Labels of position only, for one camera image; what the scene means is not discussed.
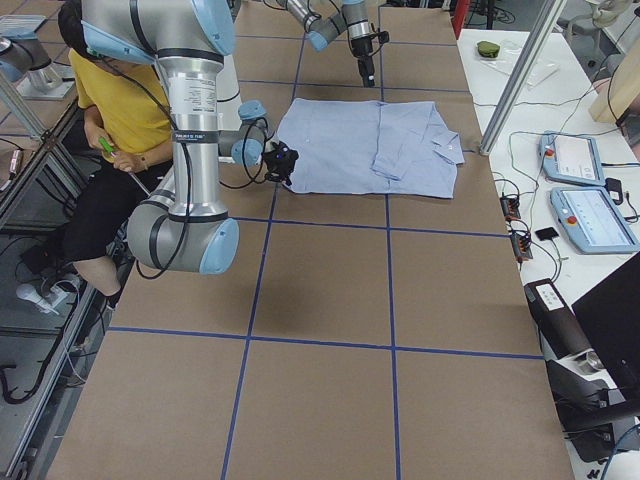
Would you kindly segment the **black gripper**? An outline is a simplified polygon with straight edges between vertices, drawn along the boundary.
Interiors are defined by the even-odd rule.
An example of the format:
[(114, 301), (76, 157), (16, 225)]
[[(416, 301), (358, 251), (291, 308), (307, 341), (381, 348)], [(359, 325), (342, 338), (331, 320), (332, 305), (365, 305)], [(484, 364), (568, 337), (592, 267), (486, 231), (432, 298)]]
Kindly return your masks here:
[(373, 60), (370, 58), (373, 53), (373, 45), (370, 35), (358, 38), (349, 38), (349, 46), (352, 55), (357, 59), (358, 71), (364, 86), (375, 86), (375, 68)]

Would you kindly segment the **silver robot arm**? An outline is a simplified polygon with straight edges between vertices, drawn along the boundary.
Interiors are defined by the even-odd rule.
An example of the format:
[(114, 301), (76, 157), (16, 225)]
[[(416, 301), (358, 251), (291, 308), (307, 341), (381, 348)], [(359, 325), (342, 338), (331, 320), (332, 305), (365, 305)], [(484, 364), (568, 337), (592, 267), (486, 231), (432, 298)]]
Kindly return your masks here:
[(291, 14), (303, 27), (307, 39), (316, 51), (326, 49), (331, 42), (346, 33), (349, 50), (357, 61), (363, 86), (375, 86), (373, 56), (377, 51), (373, 43), (378, 38), (379, 46), (382, 46), (388, 41), (388, 33), (377, 30), (369, 21), (364, 1), (343, 1), (340, 6), (330, 1), (335, 12), (328, 17), (317, 12), (310, 1), (276, 1), (274, 4), (263, 1), (263, 4)]
[(254, 154), (264, 146), (263, 115), (241, 106), (236, 130), (219, 126), (217, 78), (235, 86), (227, 66), (235, 48), (232, 10), (225, 1), (85, 1), (82, 24), (88, 47), (130, 63), (152, 64), (169, 101), (173, 169), (134, 210), (127, 239), (144, 265), (164, 270), (221, 274), (232, 264), (238, 222), (219, 196), (219, 159)]

